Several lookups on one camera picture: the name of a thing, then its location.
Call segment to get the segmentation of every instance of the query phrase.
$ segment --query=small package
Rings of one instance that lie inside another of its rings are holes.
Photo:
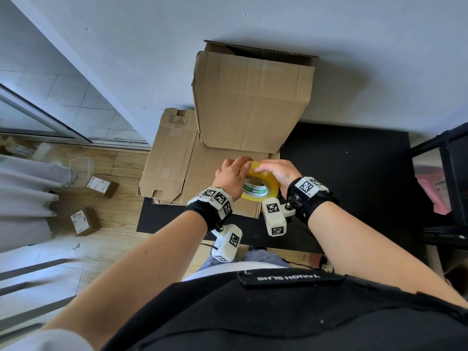
[[[112,198],[115,191],[117,190],[118,183],[114,181],[106,181],[96,176],[92,176],[86,187],[101,192],[104,197]]]
[[[9,136],[3,140],[2,145],[12,154],[17,154],[29,158],[36,151],[33,144],[25,140]]]
[[[70,218],[75,226],[76,236],[90,235],[101,228],[96,211],[91,207],[83,208],[81,211],[72,214]]]

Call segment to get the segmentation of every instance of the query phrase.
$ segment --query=white curtain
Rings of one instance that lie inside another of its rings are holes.
[[[0,253],[52,238],[49,204],[68,187],[62,165],[0,155]]]

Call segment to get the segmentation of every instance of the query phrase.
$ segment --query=white wall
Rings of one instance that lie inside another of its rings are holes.
[[[433,136],[468,121],[468,0],[12,0],[152,142],[203,40],[319,55],[303,120]]]

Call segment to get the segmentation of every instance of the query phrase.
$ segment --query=jeans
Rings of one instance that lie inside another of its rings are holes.
[[[281,257],[279,257],[277,254],[272,253],[270,251],[266,250],[251,250],[247,251],[242,258],[242,261],[256,261],[256,262],[265,262],[265,263],[271,263],[273,265],[278,265],[278,266],[284,266],[284,267],[291,267],[288,263],[284,262]],[[232,260],[230,263],[237,262],[237,256]],[[215,259],[213,256],[209,256],[207,260],[203,263],[203,265],[198,269],[198,271],[202,271],[204,269],[207,269],[208,267],[220,265],[223,262],[218,261]]]

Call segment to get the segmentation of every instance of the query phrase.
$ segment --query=yellow tape roll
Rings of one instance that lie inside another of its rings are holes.
[[[253,172],[253,170],[259,167],[260,164],[261,163],[258,161],[252,161],[247,179],[244,181],[244,192],[242,197],[250,201],[262,202],[267,198],[276,198],[279,187],[281,186],[271,172]],[[260,182],[261,186],[249,182],[250,180]]]

